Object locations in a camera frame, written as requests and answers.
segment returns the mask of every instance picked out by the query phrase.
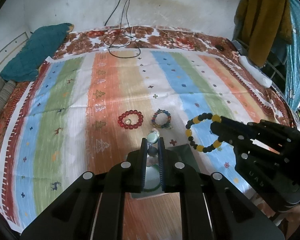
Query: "green stripe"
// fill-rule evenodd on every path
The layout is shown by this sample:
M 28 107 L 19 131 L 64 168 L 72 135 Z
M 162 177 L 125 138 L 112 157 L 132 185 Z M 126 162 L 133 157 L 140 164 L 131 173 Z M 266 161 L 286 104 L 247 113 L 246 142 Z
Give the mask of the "green stripe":
M 225 116 L 233 119 L 232 111 L 226 105 L 224 100 L 210 87 L 209 83 L 202 78 L 201 75 L 192 67 L 192 64 L 181 53 L 170 52 L 178 65 L 187 73 L 192 79 L 197 88 L 204 94 L 204 98 L 210 107 L 213 114 Z
M 36 151 L 34 156 L 34 202 L 36 212 L 39 215 L 52 201 L 57 198 L 62 189 L 62 173 L 60 171 L 61 147 L 67 123 L 67 109 L 70 106 L 70 96 L 77 74 L 75 69 L 79 68 L 83 57 L 67 60 L 60 71 L 56 84 L 50 90 L 45 111 L 42 113 L 40 122 Z M 59 152 L 55 161 L 52 155 Z M 59 181 L 58 190 L 51 190 L 51 183 Z

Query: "pillow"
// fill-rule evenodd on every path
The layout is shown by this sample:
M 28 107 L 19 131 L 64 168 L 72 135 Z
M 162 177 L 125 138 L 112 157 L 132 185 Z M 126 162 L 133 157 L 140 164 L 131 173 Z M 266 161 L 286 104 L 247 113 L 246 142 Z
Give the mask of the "pillow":
M 44 60 L 52 57 L 71 30 L 70 23 L 43 26 L 29 38 L 21 51 L 1 71 L 4 80 L 34 81 Z

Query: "striped bedsheet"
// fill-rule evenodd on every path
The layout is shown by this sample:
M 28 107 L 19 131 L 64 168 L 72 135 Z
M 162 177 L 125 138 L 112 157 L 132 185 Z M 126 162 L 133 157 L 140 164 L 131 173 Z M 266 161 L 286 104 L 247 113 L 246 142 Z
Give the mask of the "striped bedsheet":
M 113 53 L 131 57 L 136 50 Z M 282 104 L 279 97 L 267 100 L 259 93 L 242 68 L 205 52 L 141 49 L 131 59 L 108 52 L 48 58 L 17 104 L 2 143 L 2 214 L 12 229 L 22 232 L 83 172 L 106 172 L 138 149 L 158 109 L 172 116 L 171 129 L 160 129 L 165 145 L 172 147 L 188 143 L 185 124 L 203 112 L 243 123 L 288 123 L 276 102 Z M 125 130 L 117 120 L 130 109 L 141 111 L 144 122 Z M 210 123 L 192 126 L 198 144 L 207 146 L 217 138 Z M 211 153 L 191 151 L 201 172 L 219 171 L 249 195 L 250 186 L 234 170 L 232 146 L 222 144 Z M 157 175 L 153 167 L 147 168 L 150 184 Z M 146 197 L 127 194 L 123 235 L 181 239 L 178 194 L 162 194 L 160 189 Z

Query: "blue cloth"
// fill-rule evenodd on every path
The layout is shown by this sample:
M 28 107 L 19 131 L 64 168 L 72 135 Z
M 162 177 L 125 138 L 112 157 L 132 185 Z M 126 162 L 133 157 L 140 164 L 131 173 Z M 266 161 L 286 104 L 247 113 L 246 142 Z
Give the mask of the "blue cloth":
M 35 81 L 38 68 L 44 60 L 52 57 L 66 38 L 70 23 L 43 26 L 29 38 L 21 51 L 8 62 L 0 76 L 16 82 Z
M 300 103 L 300 1 L 290 0 L 292 44 L 287 45 L 285 97 L 293 111 Z

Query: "white wall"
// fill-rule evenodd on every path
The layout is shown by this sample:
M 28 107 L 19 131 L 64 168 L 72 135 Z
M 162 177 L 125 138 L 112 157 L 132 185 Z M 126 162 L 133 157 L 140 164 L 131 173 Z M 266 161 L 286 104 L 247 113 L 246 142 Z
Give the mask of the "white wall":
M 118 0 L 24 0 L 30 31 L 70 22 L 75 31 L 104 25 Z M 122 0 L 108 25 L 120 22 Z M 185 27 L 231 39 L 239 0 L 131 0 L 130 24 Z
M 6 0 L 0 10 L 0 49 L 26 29 L 24 0 Z

